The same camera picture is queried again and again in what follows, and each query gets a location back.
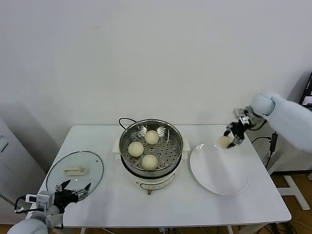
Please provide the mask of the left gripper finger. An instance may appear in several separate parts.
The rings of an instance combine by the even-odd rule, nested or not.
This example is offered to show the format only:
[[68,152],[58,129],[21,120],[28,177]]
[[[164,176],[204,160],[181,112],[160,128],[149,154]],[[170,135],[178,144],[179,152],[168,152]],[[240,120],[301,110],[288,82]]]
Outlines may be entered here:
[[86,198],[88,196],[88,194],[89,194],[90,187],[91,187],[91,183],[87,184],[85,186],[85,188],[83,188],[83,189],[76,190],[75,191],[75,195],[78,198]]
[[68,192],[69,190],[66,189],[66,187],[68,186],[68,184],[70,183],[70,179],[67,180],[67,181],[64,181],[62,182],[60,185],[56,185],[56,188],[55,188],[55,192],[56,193],[61,193],[61,192]]

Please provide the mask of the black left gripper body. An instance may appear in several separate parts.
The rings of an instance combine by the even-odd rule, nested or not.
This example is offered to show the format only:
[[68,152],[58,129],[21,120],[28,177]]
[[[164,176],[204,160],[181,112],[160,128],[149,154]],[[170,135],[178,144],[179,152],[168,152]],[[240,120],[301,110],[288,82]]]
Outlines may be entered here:
[[59,209],[60,212],[64,212],[65,208],[70,203],[77,203],[78,202],[78,195],[75,194],[72,190],[63,190],[55,192],[54,195],[54,205]]

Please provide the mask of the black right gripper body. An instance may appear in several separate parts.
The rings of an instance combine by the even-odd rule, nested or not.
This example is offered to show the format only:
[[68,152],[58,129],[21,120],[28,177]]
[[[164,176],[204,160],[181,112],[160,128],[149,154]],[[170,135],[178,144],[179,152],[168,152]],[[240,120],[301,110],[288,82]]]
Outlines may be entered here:
[[243,124],[240,120],[238,122],[231,122],[229,127],[235,138],[245,138],[247,125]]

